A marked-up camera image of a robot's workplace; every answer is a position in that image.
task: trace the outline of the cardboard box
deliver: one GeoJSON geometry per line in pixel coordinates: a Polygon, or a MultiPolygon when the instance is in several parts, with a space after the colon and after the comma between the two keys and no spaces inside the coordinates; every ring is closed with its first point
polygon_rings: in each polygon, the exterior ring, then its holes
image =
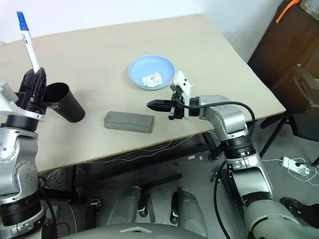
{"type": "Polygon", "coordinates": [[[319,0],[302,0],[300,7],[314,19],[319,20],[319,0]]]}

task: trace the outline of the electrical outlet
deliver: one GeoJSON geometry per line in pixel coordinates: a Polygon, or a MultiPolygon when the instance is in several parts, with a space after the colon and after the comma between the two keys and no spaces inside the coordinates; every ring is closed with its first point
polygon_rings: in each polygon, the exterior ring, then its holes
{"type": "Polygon", "coordinates": [[[301,176],[306,175],[306,166],[304,164],[301,164],[299,167],[296,166],[296,163],[299,163],[293,159],[290,159],[288,157],[283,157],[283,162],[281,163],[281,166],[284,168],[289,168],[289,172],[297,173],[301,176]]]}

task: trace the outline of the gray block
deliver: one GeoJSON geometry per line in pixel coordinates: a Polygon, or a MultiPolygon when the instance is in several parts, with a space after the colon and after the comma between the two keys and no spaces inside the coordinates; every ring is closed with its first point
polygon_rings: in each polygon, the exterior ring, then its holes
{"type": "Polygon", "coordinates": [[[104,127],[118,130],[151,133],[154,116],[109,111],[104,127]]]}

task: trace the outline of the white marker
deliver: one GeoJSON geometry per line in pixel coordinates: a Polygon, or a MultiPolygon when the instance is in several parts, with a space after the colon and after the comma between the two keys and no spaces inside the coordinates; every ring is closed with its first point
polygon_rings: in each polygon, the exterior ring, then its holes
{"type": "Polygon", "coordinates": [[[23,12],[17,11],[16,14],[18,15],[21,34],[22,34],[22,37],[23,37],[23,40],[24,40],[24,43],[26,46],[26,50],[28,51],[28,54],[29,54],[31,64],[33,66],[33,71],[34,71],[34,73],[37,73],[37,71],[40,69],[40,64],[39,64],[38,57],[37,57],[35,50],[33,48],[33,45],[32,45],[29,28],[26,25],[23,12]]]}

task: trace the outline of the table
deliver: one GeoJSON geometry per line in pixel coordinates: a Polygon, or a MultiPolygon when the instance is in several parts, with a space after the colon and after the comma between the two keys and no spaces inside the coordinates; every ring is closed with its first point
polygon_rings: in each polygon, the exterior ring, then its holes
{"type": "MultiPolygon", "coordinates": [[[[192,96],[219,94],[252,108],[256,118],[285,108],[239,57],[221,33],[201,14],[152,20],[34,38],[47,84],[64,82],[86,111],[69,123],[48,109],[37,132],[39,171],[75,165],[164,141],[198,134],[212,125],[197,118],[168,120],[168,113],[146,107],[154,99],[170,99],[166,87],[145,91],[128,76],[128,66],[143,55],[168,58],[194,84],[192,96]],[[108,111],[154,115],[151,134],[104,128],[108,111]]],[[[17,91],[31,68],[21,41],[1,49],[0,79],[17,91]]],[[[246,120],[251,117],[243,110],[246,120]]]]}

